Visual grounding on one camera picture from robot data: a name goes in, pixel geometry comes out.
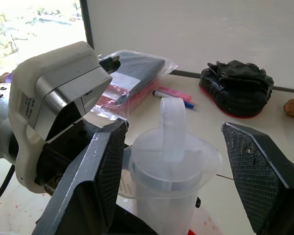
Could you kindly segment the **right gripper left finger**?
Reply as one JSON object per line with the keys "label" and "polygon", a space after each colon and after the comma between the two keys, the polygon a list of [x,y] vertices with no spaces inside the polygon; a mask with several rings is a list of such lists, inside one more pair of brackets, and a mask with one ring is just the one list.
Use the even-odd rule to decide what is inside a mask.
{"label": "right gripper left finger", "polygon": [[106,235],[105,206],[116,204],[128,123],[103,127],[67,167],[34,235]]}

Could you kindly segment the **pink highlighter marker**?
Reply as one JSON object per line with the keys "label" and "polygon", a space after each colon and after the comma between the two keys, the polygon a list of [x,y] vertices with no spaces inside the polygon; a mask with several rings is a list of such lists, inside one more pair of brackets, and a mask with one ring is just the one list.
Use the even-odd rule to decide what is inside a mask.
{"label": "pink highlighter marker", "polygon": [[164,94],[167,94],[167,95],[170,95],[170,96],[173,96],[173,97],[182,98],[186,102],[191,102],[191,100],[192,100],[192,96],[190,94],[187,94],[187,93],[184,93],[184,92],[181,92],[178,90],[174,90],[174,89],[171,89],[168,87],[160,86],[157,88],[157,91],[164,93]]}

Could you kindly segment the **clear bag with dark contents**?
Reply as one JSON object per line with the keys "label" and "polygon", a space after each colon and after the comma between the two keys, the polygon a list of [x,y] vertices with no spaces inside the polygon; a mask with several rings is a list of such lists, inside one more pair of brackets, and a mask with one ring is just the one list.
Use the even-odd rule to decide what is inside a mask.
{"label": "clear bag with dark contents", "polygon": [[92,112],[109,120],[126,120],[177,64],[168,58],[130,50],[116,51],[103,59],[114,55],[120,57],[121,66],[110,74],[112,81]]}

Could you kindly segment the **dark window frame post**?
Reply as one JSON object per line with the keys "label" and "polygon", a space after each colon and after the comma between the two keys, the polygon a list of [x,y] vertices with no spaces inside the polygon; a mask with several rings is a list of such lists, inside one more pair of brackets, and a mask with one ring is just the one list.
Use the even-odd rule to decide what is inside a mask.
{"label": "dark window frame post", "polygon": [[92,35],[91,21],[90,21],[87,0],[79,0],[79,2],[80,2],[81,13],[82,13],[83,22],[84,22],[86,41],[94,49],[95,46],[94,46],[94,40]]}

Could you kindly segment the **black punch mitt red base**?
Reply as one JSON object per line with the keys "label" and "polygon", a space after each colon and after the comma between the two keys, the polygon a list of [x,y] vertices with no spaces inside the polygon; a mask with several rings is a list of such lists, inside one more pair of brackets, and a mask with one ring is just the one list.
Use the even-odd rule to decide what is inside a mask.
{"label": "black punch mitt red base", "polygon": [[251,118],[262,112],[270,99],[273,78],[253,63],[233,60],[226,63],[209,63],[202,70],[199,87],[224,112]]}

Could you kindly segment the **translucent plastic measuring jug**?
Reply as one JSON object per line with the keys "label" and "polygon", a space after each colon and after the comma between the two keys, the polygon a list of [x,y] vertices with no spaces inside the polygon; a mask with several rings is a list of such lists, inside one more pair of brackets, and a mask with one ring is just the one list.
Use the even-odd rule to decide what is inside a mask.
{"label": "translucent plastic measuring jug", "polygon": [[210,143],[188,133],[181,98],[162,98],[160,125],[139,135],[128,161],[138,218],[158,235],[187,235],[199,189],[220,170]]}

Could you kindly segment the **blue whiteboard marker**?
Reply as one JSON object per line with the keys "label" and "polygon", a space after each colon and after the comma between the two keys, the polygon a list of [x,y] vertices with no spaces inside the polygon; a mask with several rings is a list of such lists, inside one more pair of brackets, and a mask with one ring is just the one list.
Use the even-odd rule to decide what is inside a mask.
{"label": "blue whiteboard marker", "polygon": [[[152,94],[153,94],[154,96],[157,96],[157,97],[160,97],[160,98],[174,98],[174,96],[171,96],[171,95],[169,95],[169,94],[165,94],[165,93],[162,93],[162,92],[160,92],[160,91],[156,91],[156,90],[154,90],[154,91],[152,92]],[[184,101],[184,100],[183,100],[183,102],[184,102],[185,107],[188,108],[188,109],[193,109],[193,108],[195,107],[193,104],[191,104],[191,103],[189,103],[189,102],[187,102],[187,101]]]}

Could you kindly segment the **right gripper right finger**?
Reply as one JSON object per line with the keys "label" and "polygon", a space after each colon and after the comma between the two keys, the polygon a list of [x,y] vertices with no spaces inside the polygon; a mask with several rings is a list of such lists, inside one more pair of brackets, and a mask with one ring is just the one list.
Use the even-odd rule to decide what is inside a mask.
{"label": "right gripper right finger", "polygon": [[253,128],[225,122],[234,183],[256,235],[294,235],[294,164]]}

